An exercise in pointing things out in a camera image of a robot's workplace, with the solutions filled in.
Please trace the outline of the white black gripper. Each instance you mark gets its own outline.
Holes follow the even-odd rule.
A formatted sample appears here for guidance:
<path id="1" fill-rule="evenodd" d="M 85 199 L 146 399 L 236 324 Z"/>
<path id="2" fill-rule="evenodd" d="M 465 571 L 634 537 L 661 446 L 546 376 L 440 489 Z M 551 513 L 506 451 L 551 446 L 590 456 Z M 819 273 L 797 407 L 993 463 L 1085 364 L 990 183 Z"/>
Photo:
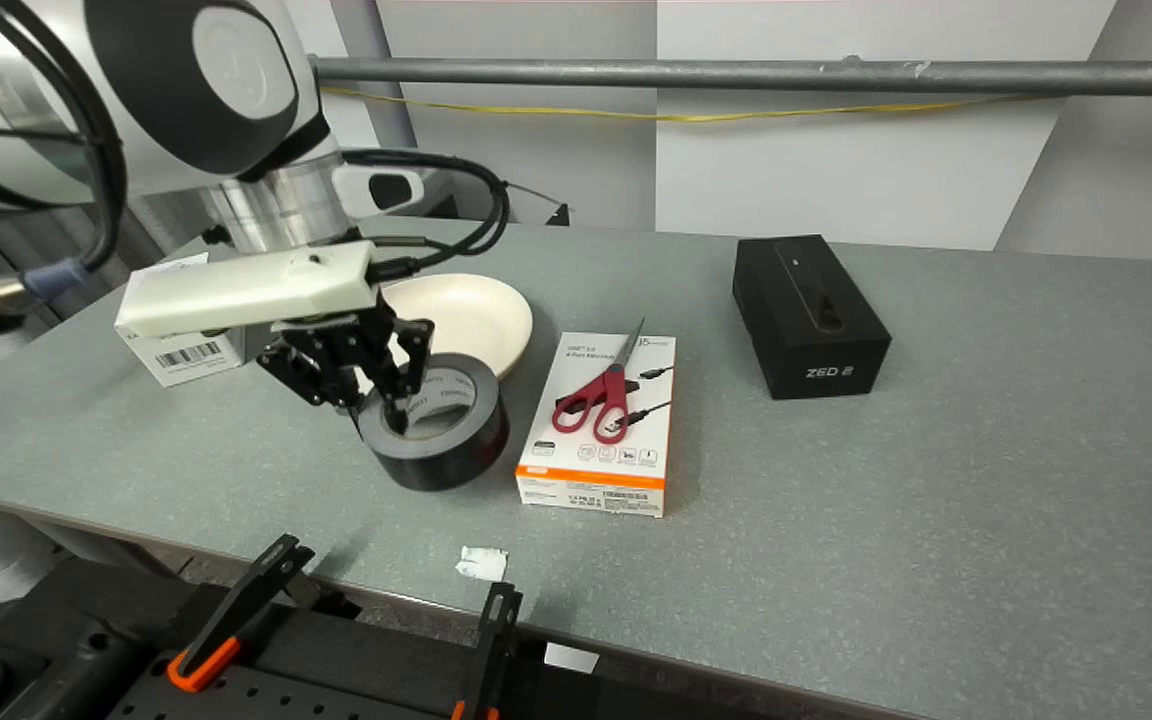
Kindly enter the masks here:
<path id="1" fill-rule="evenodd" d="M 433 352 L 427 322 L 399 322 L 380 297 L 409 262 L 378 265 L 371 242 L 167 262 L 136 273 L 117 308 L 124 343 L 146 338 L 266 330 L 257 364 L 309 404 L 356 407 L 371 391 L 389 434 L 409 434 L 409 399 Z"/>

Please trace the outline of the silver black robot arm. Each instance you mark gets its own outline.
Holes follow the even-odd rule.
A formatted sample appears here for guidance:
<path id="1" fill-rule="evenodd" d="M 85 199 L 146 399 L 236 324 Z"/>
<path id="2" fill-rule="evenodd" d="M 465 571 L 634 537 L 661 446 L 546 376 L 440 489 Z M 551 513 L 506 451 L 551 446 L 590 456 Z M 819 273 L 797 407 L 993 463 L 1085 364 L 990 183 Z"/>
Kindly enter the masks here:
<path id="1" fill-rule="evenodd" d="M 0 273 L 0 332 L 119 245 L 136 198 L 207 188 L 239 252 L 146 273 L 117 330 L 167 340 L 266 330 L 266 367 L 309 399 L 420 391 L 433 330 L 337 198 L 345 150 L 280 0 L 0 0 L 0 215 L 90 210 L 96 237 Z"/>

